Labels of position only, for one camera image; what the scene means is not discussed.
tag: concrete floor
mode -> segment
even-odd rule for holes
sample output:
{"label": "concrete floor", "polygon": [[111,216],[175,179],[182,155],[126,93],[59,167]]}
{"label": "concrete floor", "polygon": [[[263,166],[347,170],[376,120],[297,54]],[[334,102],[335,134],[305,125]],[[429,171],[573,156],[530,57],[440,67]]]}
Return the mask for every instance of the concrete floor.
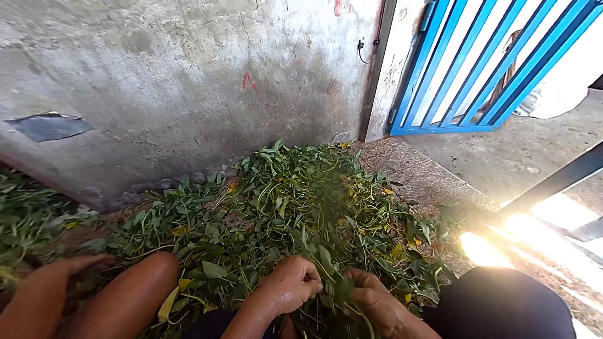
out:
{"label": "concrete floor", "polygon": [[[504,203],[603,139],[603,90],[589,89],[575,109],[551,119],[512,116],[496,132],[403,138],[496,203]],[[603,214],[603,173],[566,194]]]}
{"label": "concrete floor", "polygon": [[[476,265],[500,265],[502,261],[563,298],[575,317],[578,339],[603,338],[603,271],[561,235],[533,219],[493,219],[483,212],[496,207],[490,199],[403,138],[357,142],[350,152],[358,149],[362,150],[359,163],[367,171],[385,171],[388,179],[402,184],[393,187],[399,198],[419,202],[412,207],[415,213],[438,218],[443,211],[439,204],[459,202],[455,210],[465,217],[455,222],[458,227],[438,250],[438,256],[457,276]],[[473,237],[467,238],[467,231]]]}

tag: pile of greens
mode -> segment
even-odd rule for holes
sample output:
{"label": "pile of greens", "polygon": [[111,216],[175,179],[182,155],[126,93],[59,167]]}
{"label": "pile of greens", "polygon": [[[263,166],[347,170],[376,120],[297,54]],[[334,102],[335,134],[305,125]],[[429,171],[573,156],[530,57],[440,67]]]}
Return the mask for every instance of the pile of greens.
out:
{"label": "pile of greens", "polygon": [[368,322],[341,312],[347,305],[362,315],[343,278],[349,267],[380,277],[416,314],[435,304],[442,264],[417,248],[430,242],[433,222],[413,215],[394,197],[390,185],[399,183],[364,171],[348,146],[287,148],[279,140],[234,166],[238,184],[225,185],[218,173],[204,185],[184,180],[149,193],[110,236],[93,241],[124,265],[156,250],[180,261],[179,287],[141,337],[177,338],[202,313],[236,308],[283,255],[310,259],[323,280],[322,295],[292,315],[305,338],[376,336]]}
{"label": "pile of greens", "polygon": [[47,227],[77,204],[31,177],[0,168],[0,285],[18,280],[10,266],[41,248],[60,231]]}

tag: dark clothing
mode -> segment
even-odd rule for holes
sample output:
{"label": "dark clothing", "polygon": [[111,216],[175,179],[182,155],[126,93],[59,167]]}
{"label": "dark clothing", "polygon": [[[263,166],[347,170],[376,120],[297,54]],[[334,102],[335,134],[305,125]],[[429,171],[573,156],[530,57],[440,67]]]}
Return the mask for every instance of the dark clothing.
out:
{"label": "dark clothing", "polygon": [[[236,311],[202,315],[183,339],[219,339]],[[423,320],[442,339],[575,339],[572,314],[548,287],[517,270],[476,267],[441,287]],[[270,326],[262,339],[276,339]]]}
{"label": "dark clothing", "polygon": [[[234,309],[216,309],[199,317],[182,339],[219,339],[236,315]],[[269,326],[262,339],[277,339],[274,326]]]}

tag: metal pole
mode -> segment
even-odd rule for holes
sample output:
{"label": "metal pole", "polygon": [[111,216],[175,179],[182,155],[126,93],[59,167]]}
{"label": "metal pole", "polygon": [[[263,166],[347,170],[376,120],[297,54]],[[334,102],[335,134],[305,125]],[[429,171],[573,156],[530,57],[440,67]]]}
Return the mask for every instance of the metal pole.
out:
{"label": "metal pole", "polygon": [[563,166],[536,186],[527,190],[510,204],[506,205],[499,214],[529,211],[544,199],[563,192],[576,185],[603,168],[603,141],[584,152],[572,162]]}

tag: wall crack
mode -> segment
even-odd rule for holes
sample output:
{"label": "wall crack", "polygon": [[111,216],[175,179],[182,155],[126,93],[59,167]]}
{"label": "wall crack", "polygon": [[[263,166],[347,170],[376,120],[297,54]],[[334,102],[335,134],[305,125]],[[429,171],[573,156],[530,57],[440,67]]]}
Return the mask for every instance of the wall crack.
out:
{"label": "wall crack", "polygon": [[243,21],[243,14],[239,14],[241,17],[241,24],[243,24],[243,30],[245,31],[245,34],[247,35],[247,67],[249,67],[249,71],[251,72],[251,74],[253,74],[253,77],[259,81],[259,79],[257,78],[256,73],[253,71],[253,68],[251,68],[251,64],[249,62],[249,59],[251,57],[251,38],[249,37],[249,33],[247,32],[247,28],[245,27],[245,22]]}

